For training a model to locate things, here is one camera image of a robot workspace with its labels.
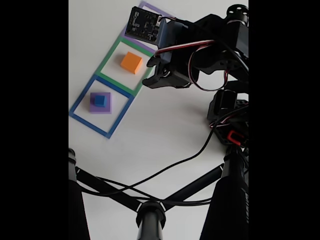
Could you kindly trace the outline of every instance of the purple square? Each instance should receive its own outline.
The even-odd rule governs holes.
[[[106,106],[95,106],[95,97],[97,95],[106,97]],[[90,93],[90,113],[92,114],[110,114],[111,113],[111,93],[110,92],[91,92]]]

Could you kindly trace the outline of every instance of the green square outline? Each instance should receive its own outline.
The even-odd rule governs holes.
[[[126,91],[127,93],[131,94],[132,96],[137,96],[138,92],[140,91],[141,87],[142,87],[142,80],[147,78],[151,71],[152,71],[152,67],[148,67],[147,70],[145,71],[145,74],[142,76],[140,82],[138,83],[138,85],[136,86],[136,88],[134,90],[131,90],[130,88],[126,87],[125,85],[121,84],[120,82],[117,82],[116,80],[112,79],[111,77],[108,77],[107,75],[104,75],[101,70],[102,68],[106,65],[107,61],[109,60],[109,58],[111,57],[111,55],[114,53],[114,51],[116,50],[117,46],[119,45],[119,43],[122,42],[126,45],[128,45],[129,47],[132,47],[133,49],[138,50],[139,52],[147,55],[148,57],[152,57],[154,54],[148,50],[145,50],[144,48],[134,44],[133,42],[125,39],[122,36],[119,36],[114,44],[112,45],[112,47],[110,48],[109,52],[107,53],[107,55],[104,57],[104,59],[102,60],[102,62],[100,63],[99,67],[97,68],[97,70],[95,71],[94,74],[98,75],[99,77],[101,77],[102,79],[116,85],[117,87],[121,88],[122,90]]]

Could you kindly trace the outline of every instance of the black wire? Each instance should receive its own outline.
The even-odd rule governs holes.
[[[91,191],[89,189],[84,188],[83,186],[80,186],[80,188],[81,188],[81,191],[86,194],[99,196],[99,197],[106,197],[106,196],[101,196],[101,194],[99,192]],[[140,196],[131,196],[131,198],[136,199],[136,200],[162,202],[164,204],[181,206],[181,207],[188,207],[188,206],[193,207],[193,206],[206,205],[206,204],[210,204],[210,202],[207,202],[207,201],[211,200],[211,198],[207,198],[207,199],[198,200],[198,201],[171,201],[171,200],[166,200],[166,199],[159,199],[156,197],[140,197]]]
[[[113,181],[113,180],[110,180],[110,179],[106,179],[106,178],[103,178],[103,177],[100,177],[100,176],[98,176],[97,178],[101,179],[102,181],[105,181],[105,182],[108,182],[108,183],[112,183],[112,184],[116,184],[116,185],[119,185],[119,186],[122,186],[122,187],[129,187],[128,185],[125,185],[123,183],[120,183],[120,182],[117,182],[117,181]],[[198,201],[171,201],[171,200],[159,199],[157,197],[151,196],[148,193],[140,191],[140,190],[138,190],[138,189],[136,189],[134,187],[130,187],[129,189],[132,190],[132,191],[135,191],[135,192],[137,192],[139,194],[142,194],[142,195],[145,195],[145,196],[149,197],[149,198],[146,198],[146,197],[138,197],[138,196],[135,197],[135,196],[132,196],[132,198],[135,198],[137,200],[159,201],[159,202],[162,202],[162,203],[165,203],[165,204],[168,204],[168,205],[176,205],[176,204],[181,204],[181,205],[191,204],[192,205],[192,204],[203,203],[203,202],[211,200],[211,198],[208,198],[208,199],[198,200]]]
[[[212,135],[214,134],[215,128],[217,127],[217,125],[218,125],[221,121],[223,121],[225,118],[227,118],[227,117],[229,117],[229,116],[231,116],[231,115],[241,113],[243,110],[247,109],[248,107],[249,107],[249,104],[246,104],[246,105],[244,105],[244,106],[242,106],[242,107],[240,107],[240,108],[234,109],[234,110],[226,113],[226,114],[223,115],[222,117],[220,117],[217,121],[215,121],[215,123],[214,123],[213,126],[212,126],[212,130],[210,131],[209,136],[207,137],[207,139],[206,139],[203,147],[202,147],[202,148],[200,149],[200,151],[197,152],[195,155],[193,155],[193,156],[191,156],[191,157],[188,157],[188,158],[186,158],[186,159],[184,159],[184,160],[178,161],[178,162],[176,162],[176,163],[173,163],[173,164],[171,164],[170,166],[167,166],[167,167],[165,167],[164,169],[158,171],[157,173],[155,173],[155,174],[147,177],[146,179],[141,180],[141,181],[139,181],[139,182],[137,182],[137,183],[135,183],[135,184],[133,184],[133,185],[126,186],[126,187],[124,187],[124,188],[122,188],[122,189],[119,189],[119,190],[117,190],[117,191],[106,192],[106,193],[103,193],[103,192],[96,193],[96,192],[92,192],[92,191],[91,191],[91,192],[92,192],[92,193],[95,193],[94,195],[96,195],[96,196],[101,196],[101,197],[108,197],[108,196],[111,196],[111,195],[114,195],[114,194],[122,193],[122,192],[125,191],[125,190],[128,190],[128,189],[133,188],[133,187],[135,187],[135,186],[138,186],[138,185],[140,185],[140,184],[142,184],[142,183],[145,183],[146,181],[148,181],[148,180],[150,180],[150,179],[158,176],[159,174],[163,173],[164,171],[166,171],[166,170],[168,170],[168,169],[170,169],[170,168],[172,168],[172,167],[174,167],[174,166],[176,166],[176,165],[185,163],[185,162],[187,162],[187,161],[189,161],[189,160],[192,160],[192,159],[196,158],[197,156],[199,156],[199,155],[205,150],[205,148],[207,147],[207,145],[208,145],[208,143],[209,143]]]
[[[126,187],[129,187],[128,185],[122,184],[122,183],[117,182],[117,181],[109,180],[109,179],[106,179],[106,178],[103,178],[103,177],[100,177],[100,176],[97,176],[97,178],[98,178],[98,179],[101,179],[102,181],[105,181],[105,182],[108,182],[108,183],[112,183],[112,184],[116,184],[116,185],[119,185],[119,186],[122,186],[122,187],[125,187],[125,188],[126,188]],[[151,195],[149,195],[148,193],[145,193],[145,192],[143,192],[143,191],[140,191],[140,190],[138,190],[138,189],[136,189],[136,188],[134,188],[134,187],[130,187],[129,189],[132,190],[132,191],[135,191],[135,192],[137,192],[137,193],[139,193],[139,194],[145,195],[146,197],[155,198],[154,196],[151,196]]]

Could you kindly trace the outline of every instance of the circuit board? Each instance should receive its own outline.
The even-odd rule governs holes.
[[[133,7],[125,35],[146,43],[157,44],[161,15],[139,7]]]

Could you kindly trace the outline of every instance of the orange cube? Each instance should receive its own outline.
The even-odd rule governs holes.
[[[125,55],[121,62],[121,67],[130,73],[136,74],[143,63],[142,57],[129,52]]]

